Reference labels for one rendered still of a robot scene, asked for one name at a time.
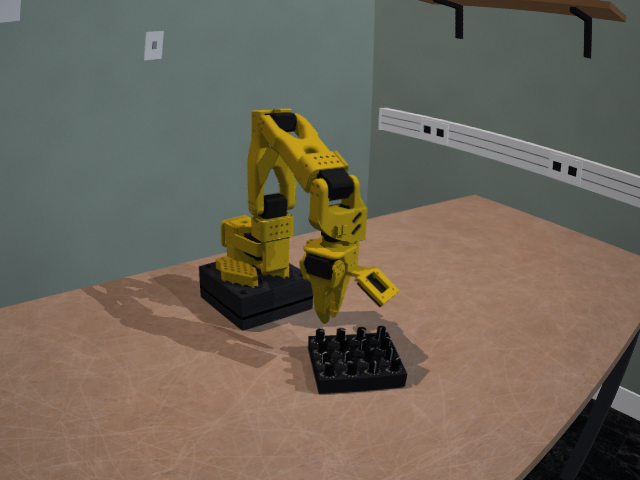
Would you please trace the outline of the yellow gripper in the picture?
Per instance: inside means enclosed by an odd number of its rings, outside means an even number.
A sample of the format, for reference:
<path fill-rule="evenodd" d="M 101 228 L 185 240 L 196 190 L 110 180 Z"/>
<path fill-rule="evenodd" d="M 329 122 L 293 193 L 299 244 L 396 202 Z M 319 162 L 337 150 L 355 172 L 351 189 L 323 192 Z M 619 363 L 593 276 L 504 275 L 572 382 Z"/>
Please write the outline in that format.
<path fill-rule="evenodd" d="M 348 246 L 346 241 L 327 242 L 321 236 L 306 241 L 303 249 L 301 273 L 311 283 L 314 308 L 323 324 L 338 314 L 351 276 L 379 307 L 400 291 L 376 266 L 357 265 L 359 241 Z"/>

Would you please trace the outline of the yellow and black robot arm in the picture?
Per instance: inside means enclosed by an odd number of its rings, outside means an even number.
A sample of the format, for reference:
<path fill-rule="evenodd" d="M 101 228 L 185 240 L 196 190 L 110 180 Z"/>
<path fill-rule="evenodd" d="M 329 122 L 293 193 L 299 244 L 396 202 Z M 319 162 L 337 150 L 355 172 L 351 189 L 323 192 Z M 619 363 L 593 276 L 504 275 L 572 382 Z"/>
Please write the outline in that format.
<path fill-rule="evenodd" d="M 216 259 L 216 269 L 222 269 L 224 282 L 254 288 L 258 286 L 257 267 L 262 275 L 289 277 L 294 215 L 287 210 L 295 206 L 295 178 L 310 193 L 309 222 L 321 231 L 325 241 L 346 241 L 349 246 L 365 240 L 367 207 L 360 197 L 359 180 L 348 175 L 348 164 L 337 151 L 328 152 L 306 118 L 291 112 L 252 111 L 247 159 L 248 208 L 252 216 L 224 222 L 227 256 Z M 290 135 L 293 131 L 299 139 Z M 279 193 L 264 195 L 272 168 Z M 340 199 L 341 203 L 329 205 L 329 201 Z"/>

